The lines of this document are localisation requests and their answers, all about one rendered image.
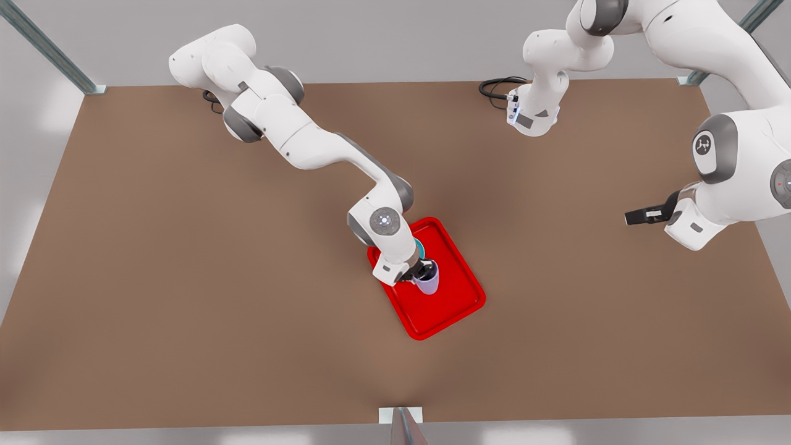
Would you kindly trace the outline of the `lavender cup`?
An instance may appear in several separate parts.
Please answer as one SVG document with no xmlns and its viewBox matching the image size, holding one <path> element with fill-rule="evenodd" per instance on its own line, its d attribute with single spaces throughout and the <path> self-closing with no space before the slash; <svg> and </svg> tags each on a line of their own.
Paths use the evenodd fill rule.
<svg viewBox="0 0 791 445">
<path fill-rule="evenodd" d="M 416 285 L 419 290 L 425 295 L 432 295 L 434 294 L 439 285 L 439 270 L 438 265 L 436 263 L 436 276 L 431 281 L 412 281 L 412 284 Z"/>
</svg>

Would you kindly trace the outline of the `red tray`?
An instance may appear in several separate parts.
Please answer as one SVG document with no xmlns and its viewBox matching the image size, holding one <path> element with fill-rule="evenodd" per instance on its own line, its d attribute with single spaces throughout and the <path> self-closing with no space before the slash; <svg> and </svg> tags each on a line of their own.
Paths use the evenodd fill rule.
<svg viewBox="0 0 791 445">
<path fill-rule="evenodd" d="M 439 285 L 425 295 L 410 282 L 382 284 L 407 335 L 426 340 L 480 309 L 486 296 L 475 274 L 439 219 L 425 217 L 410 225 L 412 233 L 438 262 Z"/>
</svg>

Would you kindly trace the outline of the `silver frame post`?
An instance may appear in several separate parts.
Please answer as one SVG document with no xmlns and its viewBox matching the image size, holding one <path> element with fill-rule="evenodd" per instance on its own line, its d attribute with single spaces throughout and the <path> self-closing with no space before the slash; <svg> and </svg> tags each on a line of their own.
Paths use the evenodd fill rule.
<svg viewBox="0 0 791 445">
<path fill-rule="evenodd" d="M 36 48 L 60 73 L 85 95 L 105 94 L 106 85 L 91 81 L 74 62 L 14 3 L 0 0 L 0 16 Z"/>
<path fill-rule="evenodd" d="M 420 429 L 423 423 L 422 407 L 380 407 L 379 423 L 390 425 L 389 445 L 428 445 Z"/>
<path fill-rule="evenodd" d="M 766 42 L 785 53 L 791 72 L 791 0 L 745 0 L 752 8 L 738 20 L 718 0 L 679 0 L 672 32 L 680 47 L 670 49 L 666 64 L 692 72 L 676 79 L 680 85 L 700 85 L 709 75 L 731 83 L 749 107 L 768 106 L 775 96 L 791 94 L 791 78 L 777 64 L 765 43 L 753 36 L 763 22 Z"/>
</svg>

